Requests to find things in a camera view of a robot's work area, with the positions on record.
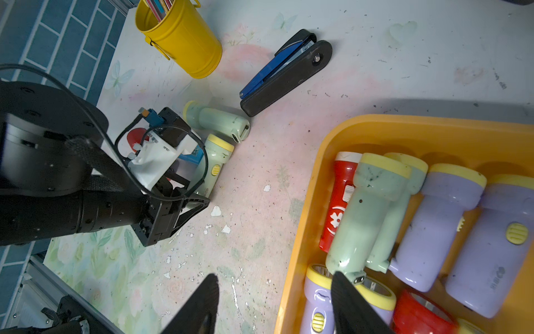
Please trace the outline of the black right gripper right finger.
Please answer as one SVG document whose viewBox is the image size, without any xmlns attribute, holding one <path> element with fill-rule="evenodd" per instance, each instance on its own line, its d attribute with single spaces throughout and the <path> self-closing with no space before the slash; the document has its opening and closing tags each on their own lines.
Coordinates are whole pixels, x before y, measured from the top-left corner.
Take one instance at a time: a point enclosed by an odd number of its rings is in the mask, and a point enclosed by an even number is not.
<svg viewBox="0 0 534 334">
<path fill-rule="evenodd" d="M 391 333 L 370 304 L 342 272 L 333 275 L 331 295 L 336 333 Z"/>
</svg>

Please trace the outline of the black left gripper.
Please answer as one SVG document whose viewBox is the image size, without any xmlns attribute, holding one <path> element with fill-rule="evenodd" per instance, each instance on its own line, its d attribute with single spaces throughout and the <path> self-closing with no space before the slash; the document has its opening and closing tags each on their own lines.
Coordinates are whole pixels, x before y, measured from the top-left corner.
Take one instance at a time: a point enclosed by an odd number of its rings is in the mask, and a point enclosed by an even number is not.
<svg viewBox="0 0 534 334">
<path fill-rule="evenodd" d="M 106 191 L 51 198 L 2 196 L 1 245 L 130 225 L 142 245 L 151 246 L 172 237 L 209 204 L 210 199 L 200 195 L 170 203 L 140 193 Z"/>
</svg>

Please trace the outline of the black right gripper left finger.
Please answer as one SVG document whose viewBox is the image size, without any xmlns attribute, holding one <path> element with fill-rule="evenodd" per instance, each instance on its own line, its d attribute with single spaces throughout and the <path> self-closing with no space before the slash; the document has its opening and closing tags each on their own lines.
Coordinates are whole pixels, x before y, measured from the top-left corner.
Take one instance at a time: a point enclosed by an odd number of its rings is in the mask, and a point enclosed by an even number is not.
<svg viewBox="0 0 534 334">
<path fill-rule="evenodd" d="M 215 274 L 209 274 L 161 334 L 214 334 L 219 296 L 218 278 Z"/>
</svg>

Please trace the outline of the purple flashlight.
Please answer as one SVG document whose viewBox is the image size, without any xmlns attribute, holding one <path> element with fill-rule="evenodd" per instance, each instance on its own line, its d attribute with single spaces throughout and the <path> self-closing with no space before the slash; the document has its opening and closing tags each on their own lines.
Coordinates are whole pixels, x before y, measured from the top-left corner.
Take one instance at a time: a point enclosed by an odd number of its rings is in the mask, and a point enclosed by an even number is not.
<svg viewBox="0 0 534 334">
<path fill-rule="evenodd" d="M 300 333 L 333 334 L 335 319 L 332 306 L 332 275 L 322 264 L 307 267 L 304 284 L 306 304 Z"/>
<path fill-rule="evenodd" d="M 432 288 L 463 214 L 477 206 L 486 184 L 482 173 L 463 166 L 429 168 L 423 199 L 389 265 L 396 278 L 420 292 Z"/>
<path fill-rule="evenodd" d="M 444 284 L 448 295 L 491 319 L 504 301 L 533 243 L 533 178 L 495 175 L 481 214 Z"/>
<path fill-rule="evenodd" d="M 385 324 L 390 326 L 397 302 L 395 293 L 388 286 L 370 276 L 367 276 L 363 283 L 356 285 L 355 288 Z"/>
<path fill-rule="evenodd" d="M 458 334 L 487 334 L 484 330 L 472 324 L 470 321 L 458 319 Z"/>
</svg>

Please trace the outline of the red flashlight with white logo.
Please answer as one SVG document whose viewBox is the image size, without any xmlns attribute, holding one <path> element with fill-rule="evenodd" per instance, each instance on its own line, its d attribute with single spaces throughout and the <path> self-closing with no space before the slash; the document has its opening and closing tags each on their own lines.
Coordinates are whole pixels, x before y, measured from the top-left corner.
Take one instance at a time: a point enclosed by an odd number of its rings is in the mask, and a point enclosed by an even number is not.
<svg viewBox="0 0 534 334">
<path fill-rule="evenodd" d="M 319 248 L 328 253 L 355 186 L 353 178 L 362 153 L 340 151 L 333 165 L 334 183 Z"/>
</svg>

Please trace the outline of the yellow plastic storage tray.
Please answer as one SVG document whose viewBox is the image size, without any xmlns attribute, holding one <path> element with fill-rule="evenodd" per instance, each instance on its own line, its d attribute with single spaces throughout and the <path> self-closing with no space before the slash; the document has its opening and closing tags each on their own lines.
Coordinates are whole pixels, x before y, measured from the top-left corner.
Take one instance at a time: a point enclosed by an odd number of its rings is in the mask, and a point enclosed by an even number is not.
<svg viewBox="0 0 534 334">
<path fill-rule="evenodd" d="M 533 178 L 533 125 L 470 121 L 421 116 L 365 115 L 343 122 L 329 133 L 318 149 L 303 213 L 286 275 L 274 333 L 299 333 L 306 298 L 306 269 L 324 264 L 318 247 L 332 193 L 333 163 L 339 151 L 384 154 L 406 153 L 437 163 L 471 168 L 491 178 L 514 174 Z M 448 274 L 481 210 L 464 215 L 463 229 L 455 238 L 440 272 Z M 451 313 L 487 333 L 533 333 L 533 245 L 501 310 L 486 319 L 449 296 L 440 281 L 425 293 Z"/>
</svg>

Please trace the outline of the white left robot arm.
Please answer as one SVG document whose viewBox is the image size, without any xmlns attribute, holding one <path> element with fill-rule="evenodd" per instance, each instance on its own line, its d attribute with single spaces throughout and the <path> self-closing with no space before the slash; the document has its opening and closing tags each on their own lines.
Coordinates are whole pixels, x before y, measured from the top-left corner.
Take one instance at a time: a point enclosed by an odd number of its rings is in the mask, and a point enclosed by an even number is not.
<svg viewBox="0 0 534 334">
<path fill-rule="evenodd" d="M 173 236 L 205 210 L 190 181 L 170 172 L 196 135 L 172 109 L 142 111 L 152 126 L 123 169 L 102 150 L 107 117 L 61 90 L 1 84 L 1 244 L 27 244 L 129 225 L 144 246 Z"/>
</svg>

